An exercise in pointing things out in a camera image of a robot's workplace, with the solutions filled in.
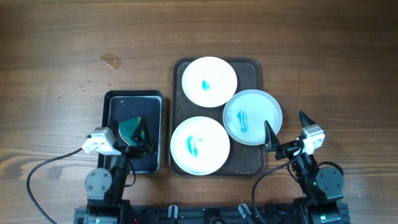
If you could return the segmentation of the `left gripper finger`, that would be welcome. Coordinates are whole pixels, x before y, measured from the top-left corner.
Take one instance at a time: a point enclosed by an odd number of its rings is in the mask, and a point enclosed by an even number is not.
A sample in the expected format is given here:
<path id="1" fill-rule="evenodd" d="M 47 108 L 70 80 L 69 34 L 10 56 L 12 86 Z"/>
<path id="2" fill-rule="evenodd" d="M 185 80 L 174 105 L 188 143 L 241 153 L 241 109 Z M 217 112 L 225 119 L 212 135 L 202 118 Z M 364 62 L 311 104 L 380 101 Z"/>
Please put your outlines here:
<path id="1" fill-rule="evenodd" d="M 117 142 L 118 142 L 118 146 L 124 147 L 127 146 L 127 142 L 124 140 L 124 138 L 121 136 L 121 131 L 119 128 L 119 122 L 116 121 L 116 132 L 117 132 Z"/>
<path id="2" fill-rule="evenodd" d="M 153 146 L 149 136 L 149 128 L 145 117 L 135 117 L 132 120 L 133 134 L 131 141 L 133 146 Z"/>

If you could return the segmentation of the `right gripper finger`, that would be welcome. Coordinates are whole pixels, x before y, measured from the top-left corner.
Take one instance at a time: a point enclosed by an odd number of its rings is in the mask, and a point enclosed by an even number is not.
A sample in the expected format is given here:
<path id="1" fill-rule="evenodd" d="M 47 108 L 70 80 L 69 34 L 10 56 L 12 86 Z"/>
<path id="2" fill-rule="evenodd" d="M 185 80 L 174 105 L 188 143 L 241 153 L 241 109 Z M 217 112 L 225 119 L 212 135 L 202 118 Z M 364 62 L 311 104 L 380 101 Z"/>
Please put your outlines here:
<path id="1" fill-rule="evenodd" d="M 265 127 L 264 150 L 266 152 L 278 151 L 280 142 L 268 121 L 264 122 L 264 127 Z"/>
<path id="2" fill-rule="evenodd" d="M 316 124 L 316 122 L 310 119 L 302 110 L 298 112 L 298 116 L 303 128 Z"/>

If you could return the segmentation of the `green yellow sponge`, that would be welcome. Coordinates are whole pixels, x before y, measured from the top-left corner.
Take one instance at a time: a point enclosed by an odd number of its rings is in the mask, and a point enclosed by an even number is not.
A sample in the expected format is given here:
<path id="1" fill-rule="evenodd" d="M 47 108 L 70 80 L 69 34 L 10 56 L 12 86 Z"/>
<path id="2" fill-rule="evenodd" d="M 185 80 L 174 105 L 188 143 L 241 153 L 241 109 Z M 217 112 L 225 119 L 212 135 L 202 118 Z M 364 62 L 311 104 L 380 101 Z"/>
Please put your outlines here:
<path id="1" fill-rule="evenodd" d="M 133 134 L 132 119 L 125 120 L 119 123 L 119 128 L 121 131 L 121 136 L 127 142 L 128 146 L 133 146 L 131 141 L 131 136 Z"/>

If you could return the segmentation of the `white plate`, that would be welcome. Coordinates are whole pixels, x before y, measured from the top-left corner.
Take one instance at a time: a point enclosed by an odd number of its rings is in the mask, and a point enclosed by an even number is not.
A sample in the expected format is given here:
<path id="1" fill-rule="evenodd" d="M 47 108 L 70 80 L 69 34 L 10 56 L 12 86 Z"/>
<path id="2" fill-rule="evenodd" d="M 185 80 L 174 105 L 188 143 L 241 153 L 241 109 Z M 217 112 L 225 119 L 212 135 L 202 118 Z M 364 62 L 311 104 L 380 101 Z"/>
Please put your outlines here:
<path id="1" fill-rule="evenodd" d="M 238 86 L 233 67 L 218 57 L 201 57 L 190 63 L 182 75 L 182 89 L 194 104 L 215 108 L 225 104 Z"/>
<path id="2" fill-rule="evenodd" d="M 229 136 L 214 119 L 196 116 L 177 126 L 170 141 L 175 163 L 192 175 L 208 175 L 220 169 L 230 152 Z"/>
<path id="3" fill-rule="evenodd" d="M 223 124 L 227 133 L 241 144 L 263 144 L 266 121 L 277 134 L 283 116 L 275 98 L 261 90 L 240 91 L 227 102 L 223 110 Z"/>

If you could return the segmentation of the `white plate top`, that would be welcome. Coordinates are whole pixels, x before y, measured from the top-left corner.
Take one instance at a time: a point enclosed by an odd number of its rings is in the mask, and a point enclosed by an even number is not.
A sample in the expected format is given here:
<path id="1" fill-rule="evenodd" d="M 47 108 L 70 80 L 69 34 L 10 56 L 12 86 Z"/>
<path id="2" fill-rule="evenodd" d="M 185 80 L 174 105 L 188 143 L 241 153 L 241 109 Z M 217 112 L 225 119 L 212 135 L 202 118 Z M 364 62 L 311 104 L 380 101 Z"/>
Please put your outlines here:
<path id="1" fill-rule="evenodd" d="M 182 89 L 194 104 L 215 108 L 225 104 L 238 86 L 233 67 L 218 57 L 201 57 L 190 63 L 182 75 Z"/>

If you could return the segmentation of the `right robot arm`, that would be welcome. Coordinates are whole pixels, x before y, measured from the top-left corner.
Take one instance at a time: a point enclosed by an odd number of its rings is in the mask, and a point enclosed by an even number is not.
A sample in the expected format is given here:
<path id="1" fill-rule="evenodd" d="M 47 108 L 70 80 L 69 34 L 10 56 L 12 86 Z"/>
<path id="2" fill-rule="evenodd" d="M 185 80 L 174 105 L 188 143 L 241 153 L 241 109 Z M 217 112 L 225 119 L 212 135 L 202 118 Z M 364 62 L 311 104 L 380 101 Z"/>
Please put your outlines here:
<path id="1" fill-rule="evenodd" d="M 300 136 L 280 143 L 268 121 L 265 126 L 266 152 L 275 159 L 288 159 L 284 166 L 299 184 L 303 197 L 292 203 L 268 205 L 261 213 L 269 223 L 343 223 L 338 201 L 343 198 L 343 169 L 334 162 L 317 162 L 313 153 L 325 140 L 324 129 L 303 111 L 298 113 Z"/>

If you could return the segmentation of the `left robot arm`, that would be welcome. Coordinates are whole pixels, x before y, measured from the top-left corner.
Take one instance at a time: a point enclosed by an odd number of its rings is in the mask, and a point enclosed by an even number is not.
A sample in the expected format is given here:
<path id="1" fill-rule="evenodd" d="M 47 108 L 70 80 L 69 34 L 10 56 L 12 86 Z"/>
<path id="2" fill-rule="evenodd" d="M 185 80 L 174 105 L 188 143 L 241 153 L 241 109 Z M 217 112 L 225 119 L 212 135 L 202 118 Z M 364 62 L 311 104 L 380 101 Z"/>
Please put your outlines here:
<path id="1" fill-rule="evenodd" d="M 85 179 L 87 206 L 76 211 L 74 223 L 139 223 L 131 203 L 123 200 L 128 175 L 134 171 L 131 159 L 141 159 L 153 150 L 147 119 L 135 117 L 123 122 L 112 120 L 96 128 L 82 146 L 86 152 L 106 156 L 107 163 L 92 170 Z"/>

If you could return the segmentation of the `brown serving tray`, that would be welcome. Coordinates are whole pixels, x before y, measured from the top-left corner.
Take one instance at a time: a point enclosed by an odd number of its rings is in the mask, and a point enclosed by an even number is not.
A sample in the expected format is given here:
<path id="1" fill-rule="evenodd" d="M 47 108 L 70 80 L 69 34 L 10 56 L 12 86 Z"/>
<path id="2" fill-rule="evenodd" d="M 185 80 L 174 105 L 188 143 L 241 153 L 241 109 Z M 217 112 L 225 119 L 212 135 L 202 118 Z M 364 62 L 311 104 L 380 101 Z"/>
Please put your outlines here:
<path id="1" fill-rule="evenodd" d="M 170 106 L 169 138 L 177 126 L 188 118 L 206 116 L 223 124 L 224 106 L 203 108 L 192 103 L 182 90 L 182 75 L 194 58 L 183 58 L 176 62 L 173 72 L 172 99 Z M 226 58 L 237 75 L 237 91 L 262 90 L 262 69 L 250 58 Z M 261 146 L 247 146 L 230 139 L 230 153 L 224 165 L 210 177 L 250 178 L 266 168 L 266 154 Z"/>

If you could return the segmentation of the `black water tray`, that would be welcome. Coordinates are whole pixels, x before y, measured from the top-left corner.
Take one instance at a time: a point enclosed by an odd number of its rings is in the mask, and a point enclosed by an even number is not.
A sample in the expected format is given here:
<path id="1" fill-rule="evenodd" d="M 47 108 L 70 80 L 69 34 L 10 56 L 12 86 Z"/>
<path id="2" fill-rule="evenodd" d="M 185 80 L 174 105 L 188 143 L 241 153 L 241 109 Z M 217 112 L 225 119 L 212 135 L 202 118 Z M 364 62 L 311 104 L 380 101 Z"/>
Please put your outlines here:
<path id="1" fill-rule="evenodd" d="M 119 122 L 145 117 L 153 150 L 131 163 L 138 174 L 152 174 L 160 169 L 163 96 L 158 90 L 111 90 L 104 96 L 102 126 L 111 120 Z"/>

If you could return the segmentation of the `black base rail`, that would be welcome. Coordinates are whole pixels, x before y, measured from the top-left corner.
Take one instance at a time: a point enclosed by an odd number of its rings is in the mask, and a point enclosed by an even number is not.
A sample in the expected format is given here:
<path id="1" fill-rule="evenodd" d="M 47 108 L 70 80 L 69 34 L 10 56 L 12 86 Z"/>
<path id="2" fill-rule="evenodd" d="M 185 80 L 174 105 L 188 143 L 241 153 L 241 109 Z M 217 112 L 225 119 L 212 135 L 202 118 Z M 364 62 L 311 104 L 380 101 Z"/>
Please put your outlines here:
<path id="1" fill-rule="evenodd" d="M 266 204 L 259 209 L 259 216 L 253 208 L 246 204 L 239 206 L 217 207 L 169 207 L 131 206 L 125 218 L 116 213 L 117 208 L 110 211 L 91 210 L 84 208 L 75 210 L 74 223 L 260 223 L 261 216 L 266 223 L 351 223 L 348 205 L 317 205 L 300 208 L 292 203 Z"/>

